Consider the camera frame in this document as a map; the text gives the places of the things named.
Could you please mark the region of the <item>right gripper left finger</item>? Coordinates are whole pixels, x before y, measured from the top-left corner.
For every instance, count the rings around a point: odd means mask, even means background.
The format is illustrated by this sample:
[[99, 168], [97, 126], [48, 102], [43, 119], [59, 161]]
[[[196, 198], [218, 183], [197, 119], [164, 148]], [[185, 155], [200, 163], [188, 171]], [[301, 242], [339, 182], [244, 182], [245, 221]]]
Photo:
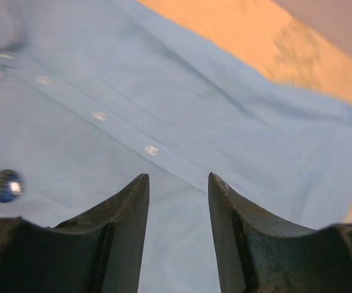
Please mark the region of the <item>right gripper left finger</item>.
[[0, 218], [0, 292], [138, 290], [149, 176], [54, 228]]

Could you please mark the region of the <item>round blue brooch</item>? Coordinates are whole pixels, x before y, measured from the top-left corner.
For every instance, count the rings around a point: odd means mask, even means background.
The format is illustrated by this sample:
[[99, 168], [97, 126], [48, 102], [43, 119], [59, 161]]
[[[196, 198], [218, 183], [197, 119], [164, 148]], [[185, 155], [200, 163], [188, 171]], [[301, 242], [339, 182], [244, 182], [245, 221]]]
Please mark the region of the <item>round blue brooch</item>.
[[16, 170], [0, 170], [0, 203], [10, 203], [24, 194], [24, 178]]

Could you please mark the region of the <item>light blue shirt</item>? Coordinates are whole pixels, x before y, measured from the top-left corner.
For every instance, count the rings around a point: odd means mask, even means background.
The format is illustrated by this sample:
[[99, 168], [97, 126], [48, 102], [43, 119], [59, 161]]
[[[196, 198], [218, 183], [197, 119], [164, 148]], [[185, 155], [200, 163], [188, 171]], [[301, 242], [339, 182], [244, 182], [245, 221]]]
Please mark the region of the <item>light blue shirt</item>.
[[140, 173], [140, 292], [218, 292], [207, 176], [322, 228], [352, 199], [352, 106], [279, 85], [136, 1], [0, 1], [0, 217], [42, 226]]

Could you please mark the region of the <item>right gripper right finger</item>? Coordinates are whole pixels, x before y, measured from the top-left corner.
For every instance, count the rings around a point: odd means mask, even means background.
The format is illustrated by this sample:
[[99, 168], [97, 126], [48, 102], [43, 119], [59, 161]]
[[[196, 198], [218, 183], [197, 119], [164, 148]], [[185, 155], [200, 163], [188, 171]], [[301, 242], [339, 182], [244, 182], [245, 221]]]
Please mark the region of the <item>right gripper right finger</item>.
[[222, 292], [352, 292], [352, 224], [313, 230], [208, 177]]

